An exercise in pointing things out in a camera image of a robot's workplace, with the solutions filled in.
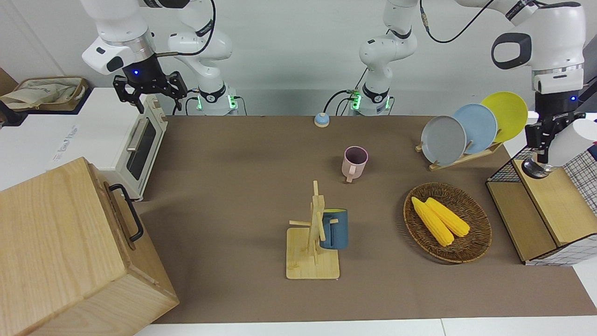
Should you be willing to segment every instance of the wooden cabinet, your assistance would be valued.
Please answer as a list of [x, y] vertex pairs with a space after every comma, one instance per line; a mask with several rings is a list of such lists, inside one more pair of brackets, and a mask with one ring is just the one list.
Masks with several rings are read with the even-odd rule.
[[142, 226], [131, 241], [142, 224], [121, 190], [85, 159], [0, 192], [0, 209], [0, 336], [133, 335], [178, 304]]

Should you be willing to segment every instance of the wicker basket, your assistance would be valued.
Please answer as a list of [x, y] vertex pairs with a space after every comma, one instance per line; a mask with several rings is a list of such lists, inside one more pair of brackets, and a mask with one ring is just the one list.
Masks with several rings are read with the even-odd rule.
[[[465, 237], [455, 237], [454, 242], [441, 246], [425, 227], [414, 210], [411, 197], [421, 201], [433, 197], [452, 210], [470, 225], [470, 232]], [[449, 184], [426, 183], [410, 191], [404, 202], [404, 222], [414, 241], [427, 253], [444, 261], [453, 263], [470, 262], [482, 257], [491, 245], [491, 225], [485, 211], [464, 191]]]

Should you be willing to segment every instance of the corn cob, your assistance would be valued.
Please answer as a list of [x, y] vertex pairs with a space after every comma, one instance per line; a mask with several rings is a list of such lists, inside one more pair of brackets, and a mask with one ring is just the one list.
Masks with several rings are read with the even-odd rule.
[[421, 217], [423, 223], [441, 246], [448, 246], [454, 241], [454, 236], [431, 209], [417, 197], [411, 198], [414, 210]]
[[442, 203], [438, 202], [432, 197], [427, 198], [425, 204], [435, 212], [435, 214], [444, 222], [446, 227], [450, 229], [455, 235], [464, 237], [469, 234], [470, 226], [463, 221], [458, 215], [452, 212], [450, 209], [445, 207]]

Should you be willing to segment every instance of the oven handle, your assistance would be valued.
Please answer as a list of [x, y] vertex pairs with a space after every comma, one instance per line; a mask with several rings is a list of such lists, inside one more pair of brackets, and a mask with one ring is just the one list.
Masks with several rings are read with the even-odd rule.
[[139, 216], [137, 215], [137, 211], [135, 211], [135, 208], [133, 207], [133, 201], [131, 200], [131, 197], [128, 196], [127, 190], [124, 188], [124, 186], [122, 184], [113, 184], [111, 186], [108, 187], [108, 189], [110, 191], [115, 191], [117, 189], [120, 189], [122, 191], [122, 194], [124, 195], [124, 199], [127, 201], [128, 207], [131, 210], [131, 213], [133, 214], [133, 218], [135, 219], [135, 224], [137, 224], [137, 233], [133, 234], [129, 240], [131, 241], [131, 243], [139, 240], [139, 238], [141, 238], [143, 236], [143, 226], [141, 225], [141, 220], [139, 219]]
[[148, 118], [139, 120], [131, 141], [128, 143], [127, 152], [136, 152], [139, 150], [139, 146], [141, 145], [141, 140], [143, 140], [143, 135], [145, 134], [147, 125], [149, 125]]

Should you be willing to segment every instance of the yellow plate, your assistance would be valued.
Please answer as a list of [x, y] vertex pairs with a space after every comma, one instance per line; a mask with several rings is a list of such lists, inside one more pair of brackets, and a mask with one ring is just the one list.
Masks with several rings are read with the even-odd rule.
[[527, 124], [527, 104], [520, 96], [512, 92], [496, 92], [487, 96], [482, 102], [493, 112], [497, 120], [495, 142], [504, 142], [514, 138]]

